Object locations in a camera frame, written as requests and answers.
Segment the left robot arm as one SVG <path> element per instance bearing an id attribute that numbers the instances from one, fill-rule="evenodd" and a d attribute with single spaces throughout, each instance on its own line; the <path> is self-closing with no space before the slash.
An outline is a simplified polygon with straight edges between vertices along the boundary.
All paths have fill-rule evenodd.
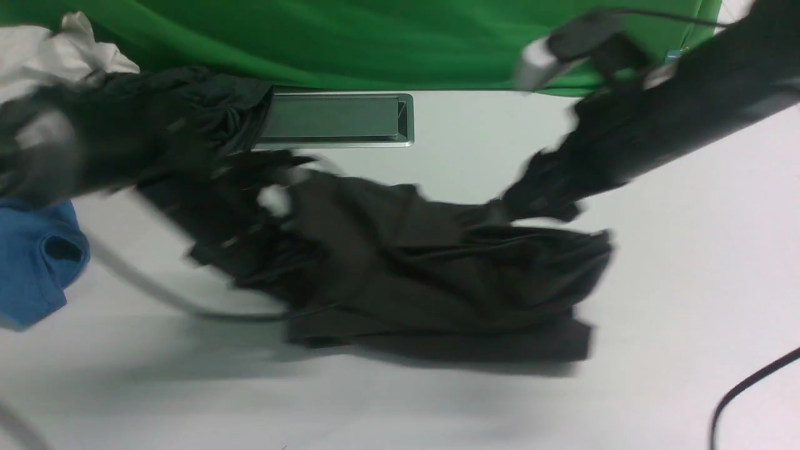
<path id="1" fill-rule="evenodd" d="M 3 199 L 48 207 L 170 174 L 208 177 L 214 154 L 185 102 L 43 86 L 2 105 Z"/>

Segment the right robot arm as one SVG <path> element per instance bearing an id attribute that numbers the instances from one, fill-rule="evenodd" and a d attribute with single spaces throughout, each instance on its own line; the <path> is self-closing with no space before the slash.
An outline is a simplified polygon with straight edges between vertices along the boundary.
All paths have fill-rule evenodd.
<path id="1" fill-rule="evenodd" d="M 512 220 L 569 222 L 579 201 L 798 104 L 797 1 L 756 1 L 669 62 L 624 32 L 630 13 L 586 12 L 522 50 L 518 91 L 537 91 L 586 61 L 602 83 L 575 105 L 576 126 L 561 145 L 537 152 L 502 195 Z"/>

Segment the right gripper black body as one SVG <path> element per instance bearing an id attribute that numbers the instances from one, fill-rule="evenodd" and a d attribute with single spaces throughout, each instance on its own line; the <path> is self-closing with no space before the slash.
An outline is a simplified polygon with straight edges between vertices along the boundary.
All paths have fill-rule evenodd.
<path id="1" fill-rule="evenodd" d="M 612 176 L 600 155 L 602 140 L 628 120 L 623 106 L 580 101 L 572 109 L 575 127 L 554 150 L 540 150 L 528 161 L 522 176 L 501 199 L 513 220 L 551 218 L 571 222 L 580 215 L 578 203 L 628 184 Z"/>

